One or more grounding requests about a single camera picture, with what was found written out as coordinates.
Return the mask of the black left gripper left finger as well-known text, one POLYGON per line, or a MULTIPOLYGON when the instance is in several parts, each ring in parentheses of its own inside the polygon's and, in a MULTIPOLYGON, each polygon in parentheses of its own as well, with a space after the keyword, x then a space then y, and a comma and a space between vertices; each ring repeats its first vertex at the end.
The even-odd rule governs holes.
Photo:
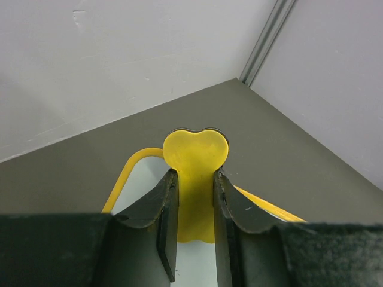
POLYGON ((3 215, 1 285, 169 286, 177 221, 174 170, 115 215, 3 215))

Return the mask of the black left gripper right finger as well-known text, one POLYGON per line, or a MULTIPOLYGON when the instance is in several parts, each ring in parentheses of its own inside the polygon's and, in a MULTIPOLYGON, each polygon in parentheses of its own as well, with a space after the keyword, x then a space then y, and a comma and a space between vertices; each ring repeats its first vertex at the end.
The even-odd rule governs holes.
POLYGON ((288 223, 214 173, 219 286, 381 286, 382 226, 288 223))

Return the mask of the yellow-framed whiteboard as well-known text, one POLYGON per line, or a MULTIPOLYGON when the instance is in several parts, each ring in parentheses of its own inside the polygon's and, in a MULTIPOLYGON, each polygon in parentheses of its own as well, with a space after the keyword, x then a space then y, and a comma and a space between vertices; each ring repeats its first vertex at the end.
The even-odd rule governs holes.
MULTIPOLYGON (((126 162, 102 211, 117 214, 154 188, 168 171, 160 148, 144 148, 126 162)), ((239 193, 279 221, 304 222, 242 188, 239 193)), ((215 245, 201 241, 177 244, 175 282, 171 286, 217 286, 215 245)))

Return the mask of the yellow bone-shaped eraser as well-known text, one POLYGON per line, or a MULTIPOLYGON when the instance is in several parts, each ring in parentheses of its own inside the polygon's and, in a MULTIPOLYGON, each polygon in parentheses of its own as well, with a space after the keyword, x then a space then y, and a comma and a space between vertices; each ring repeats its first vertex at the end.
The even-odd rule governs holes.
POLYGON ((178 242, 214 243, 214 173, 228 158, 229 141, 215 128, 176 129, 162 150, 178 176, 178 242))

